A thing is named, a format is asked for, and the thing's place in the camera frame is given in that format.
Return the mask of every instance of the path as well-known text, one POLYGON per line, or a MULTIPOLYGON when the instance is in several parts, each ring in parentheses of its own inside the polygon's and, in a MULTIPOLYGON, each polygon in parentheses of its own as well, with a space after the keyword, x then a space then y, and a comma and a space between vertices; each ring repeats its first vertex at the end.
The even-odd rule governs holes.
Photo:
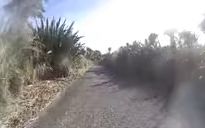
POLYGON ((33 128, 157 128, 162 102, 95 66, 62 94, 33 128))

